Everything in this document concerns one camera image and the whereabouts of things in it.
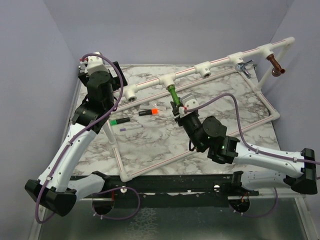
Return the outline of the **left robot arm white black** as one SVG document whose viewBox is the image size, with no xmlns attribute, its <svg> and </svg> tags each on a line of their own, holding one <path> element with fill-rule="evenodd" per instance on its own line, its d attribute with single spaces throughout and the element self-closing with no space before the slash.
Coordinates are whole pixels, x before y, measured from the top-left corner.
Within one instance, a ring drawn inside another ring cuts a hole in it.
<svg viewBox="0 0 320 240">
<path fill-rule="evenodd" d="M 61 217 L 87 196 L 97 194 L 103 198 L 110 193 L 111 186 L 106 182 L 109 178 L 99 171 L 79 180 L 71 180 L 71 176 L 89 144 L 117 108 L 120 98 L 114 97 L 114 91 L 122 91 L 127 85 L 117 62 L 109 63 L 117 74 L 113 77 L 104 56 L 92 53 L 81 61 L 86 71 L 81 69 L 78 77 L 87 88 L 87 95 L 75 110 L 66 138 L 51 163 L 24 187 L 37 207 L 43 206 Z"/>
</svg>

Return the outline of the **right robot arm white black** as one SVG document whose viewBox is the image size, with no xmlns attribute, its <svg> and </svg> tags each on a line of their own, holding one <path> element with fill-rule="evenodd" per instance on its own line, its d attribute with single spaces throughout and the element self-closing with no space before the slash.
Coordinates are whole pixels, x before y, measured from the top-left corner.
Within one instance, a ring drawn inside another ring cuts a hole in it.
<svg viewBox="0 0 320 240">
<path fill-rule="evenodd" d="M 281 151 L 259 147 L 240 137 L 227 135 L 227 127 L 213 115 L 199 120 L 201 105 L 196 99 L 171 102 L 175 122 L 183 127 L 189 138 L 189 150 L 207 152 L 207 158 L 218 164 L 245 164 L 265 168 L 265 172 L 241 173 L 231 181 L 229 189 L 240 196 L 259 188 L 290 188 L 296 193 L 315 195 L 317 186 L 317 162 L 310 148 L 301 151 Z"/>
</svg>

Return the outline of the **green water faucet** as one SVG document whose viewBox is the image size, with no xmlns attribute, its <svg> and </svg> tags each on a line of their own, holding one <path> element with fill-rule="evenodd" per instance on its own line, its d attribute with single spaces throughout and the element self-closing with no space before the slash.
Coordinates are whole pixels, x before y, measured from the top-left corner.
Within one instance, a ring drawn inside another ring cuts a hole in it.
<svg viewBox="0 0 320 240">
<path fill-rule="evenodd" d="M 168 86 L 167 91 L 171 95 L 172 102 L 174 102 L 176 105 L 178 105 L 181 101 L 180 101 L 180 98 L 177 95 L 175 86 L 174 85 Z"/>
</svg>

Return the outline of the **white pvc pipe frame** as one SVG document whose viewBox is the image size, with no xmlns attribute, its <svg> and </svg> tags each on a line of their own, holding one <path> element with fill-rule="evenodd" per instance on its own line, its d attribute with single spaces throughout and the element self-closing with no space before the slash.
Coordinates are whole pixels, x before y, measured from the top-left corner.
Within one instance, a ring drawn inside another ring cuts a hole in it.
<svg viewBox="0 0 320 240">
<path fill-rule="evenodd" d="M 186 90 L 188 88 L 195 87 L 200 84 L 204 84 L 211 80 L 214 80 L 229 74 L 233 74 L 233 73 L 239 73 L 242 77 L 244 77 L 245 75 L 242 72 L 238 72 L 235 70 L 235 65 L 238 63 L 244 63 L 244 58 L 248 58 L 254 55 L 262 55 L 263 58 L 266 59 L 270 54 L 274 54 L 275 59 L 279 63 L 279 61 L 287 53 L 288 49 L 290 49 L 290 47 L 294 44 L 294 42 L 295 42 L 295 38 L 291 36 L 275 43 L 268 43 L 265 45 L 258 46 L 251 50 L 233 53 L 224 58 L 216 59 L 213 61 L 202 62 L 194 65 L 191 68 L 188 68 L 179 72 L 171 72 L 164 75 L 160 75 L 154 79 L 151 79 L 142 83 L 129 84 L 128 86 L 124 87 L 124 91 L 122 94 L 122 96 L 125 97 L 127 104 L 119 106 L 118 110 L 119 111 L 127 110 L 139 104 L 146 103 L 148 101 L 153 101 L 158 98 L 167 96 L 170 93 L 168 91 L 164 91 L 162 93 L 158 93 L 149 98 L 143 98 L 141 100 L 137 100 L 136 94 L 139 91 L 145 90 L 147 88 L 151 88 L 156 85 L 163 85 L 164 87 L 174 85 L 175 80 L 183 77 L 187 77 L 189 75 L 199 74 L 201 79 L 177 87 L 175 89 L 176 92 Z M 265 96 L 262 94 L 262 91 L 261 91 L 262 86 L 265 84 L 266 80 L 272 74 L 272 69 L 273 69 L 273 66 L 271 65 L 263 75 L 261 81 L 256 85 L 254 85 L 253 82 L 249 79 L 245 80 L 247 84 L 250 86 L 250 88 L 253 90 L 255 95 L 261 100 L 261 102 L 270 111 L 269 117 L 264 118 L 260 121 L 254 122 L 251 125 L 248 125 L 247 127 L 244 128 L 245 131 L 254 129 L 258 126 L 261 126 L 273 120 L 277 120 L 280 117 L 279 112 L 269 103 L 269 101 L 265 98 Z"/>
</svg>

